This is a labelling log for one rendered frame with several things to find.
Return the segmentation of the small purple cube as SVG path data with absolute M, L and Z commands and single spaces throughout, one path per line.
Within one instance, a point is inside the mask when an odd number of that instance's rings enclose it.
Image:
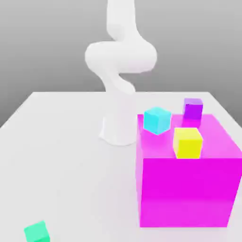
M 183 105 L 182 126 L 198 128 L 201 123 L 203 101 L 200 98 L 185 98 Z

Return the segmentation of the small yellow cube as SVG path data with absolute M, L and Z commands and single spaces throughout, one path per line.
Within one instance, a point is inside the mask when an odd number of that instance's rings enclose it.
M 177 159 L 200 159 L 203 137 L 197 128 L 174 128 L 173 150 Z

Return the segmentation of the small cyan cube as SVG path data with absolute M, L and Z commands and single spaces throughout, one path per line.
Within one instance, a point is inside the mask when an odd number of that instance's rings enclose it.
M 143 128 L 160 135 L 170 129 L 172 113 L 161 107 L 152 107 L 144 112 Z

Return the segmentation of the small green cube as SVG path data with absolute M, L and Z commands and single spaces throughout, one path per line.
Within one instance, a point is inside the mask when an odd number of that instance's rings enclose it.
M 26 227 L 24 232 L 27 242 L 50 242 L 50 236 L 44 221 Z

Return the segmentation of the large magenta box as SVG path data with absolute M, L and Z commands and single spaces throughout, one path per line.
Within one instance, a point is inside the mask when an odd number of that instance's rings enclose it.
M 200 159 L 177 159 L 176 127 L 198 128 Z M 169 131 L 155 135 L 138 115 L 136 190 L 141 227 L 226 227 L 242 177 L 242 151 L 220 122 L 204 114 L 200 122 L 172 117 Z

